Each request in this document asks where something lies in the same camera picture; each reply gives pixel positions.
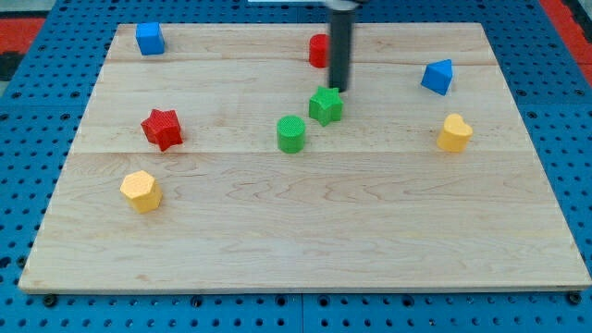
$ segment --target green cylinder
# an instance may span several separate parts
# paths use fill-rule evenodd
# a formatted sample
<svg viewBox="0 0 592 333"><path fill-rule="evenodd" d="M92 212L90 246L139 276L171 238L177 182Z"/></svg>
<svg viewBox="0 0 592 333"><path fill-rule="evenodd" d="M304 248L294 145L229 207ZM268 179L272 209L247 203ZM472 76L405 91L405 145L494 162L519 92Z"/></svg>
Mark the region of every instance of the green cylinder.
<svg viewBox="0 0 592 333"><path fill-rule="evenodd" d="M304 148L306 125L298 116L285 116L277 122L277 148L287 154Z"/></svg>

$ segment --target blue block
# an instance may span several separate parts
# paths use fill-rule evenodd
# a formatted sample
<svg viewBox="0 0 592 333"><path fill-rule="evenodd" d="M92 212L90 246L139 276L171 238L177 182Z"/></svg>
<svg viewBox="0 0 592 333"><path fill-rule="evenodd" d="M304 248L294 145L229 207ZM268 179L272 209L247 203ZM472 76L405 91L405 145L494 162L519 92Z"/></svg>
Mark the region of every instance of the blue block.
<svg viewBox="0 0 592 333"><path fill-rule="evenodd" d="M136 41L143 56L162 55L165 52L165 39L158 22L138 24Z"/></svg>
<svg viewBox="0 0 592 333"><path fill-rule="evenodd" d="M445 95L452 81L452 60L446 59L428 64L425 68L422 85L441 95Z"/></svg>

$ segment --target blue pegboard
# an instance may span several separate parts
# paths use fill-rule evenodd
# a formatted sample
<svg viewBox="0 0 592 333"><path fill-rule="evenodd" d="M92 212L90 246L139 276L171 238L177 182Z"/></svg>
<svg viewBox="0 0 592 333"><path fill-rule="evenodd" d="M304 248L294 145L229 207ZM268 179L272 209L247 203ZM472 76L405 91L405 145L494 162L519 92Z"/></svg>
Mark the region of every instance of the blue pegboard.
<svg viewBox="0 0 592 333"><path fill-rule="evenodd" d="M592 267L592 92L537 1L373 0L362 22L481 22ZM69 296L18 290L21 265L118 23L324 22L321 6L58 0L0 100L0 331L592 331L592 293Z"/></svg>

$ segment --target black cylinder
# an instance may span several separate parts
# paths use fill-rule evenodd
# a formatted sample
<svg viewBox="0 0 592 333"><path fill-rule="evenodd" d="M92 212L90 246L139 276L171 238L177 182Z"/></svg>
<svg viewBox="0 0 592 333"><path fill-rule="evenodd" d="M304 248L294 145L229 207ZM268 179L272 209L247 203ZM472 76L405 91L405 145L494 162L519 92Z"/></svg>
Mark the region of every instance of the black cylinder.
<svg viewBox="0 0 592 333"><path fill-rule="evenodd" d="M329 88L348 89L355 10L329 9Z"/></svg>

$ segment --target red cylinder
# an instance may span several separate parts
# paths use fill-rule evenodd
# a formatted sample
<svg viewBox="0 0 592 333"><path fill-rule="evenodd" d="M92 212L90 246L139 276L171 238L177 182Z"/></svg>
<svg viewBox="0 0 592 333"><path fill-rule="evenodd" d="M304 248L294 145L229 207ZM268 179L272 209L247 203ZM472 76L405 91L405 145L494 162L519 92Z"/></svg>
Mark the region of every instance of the red cylinder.
<svg viewBox="0 0 592 333"><path fill-rule="evenodd" d="M308 62L316 68L325 68L327 66L329 36L324 33L316 34L311 38L309 46Z"/></svg>

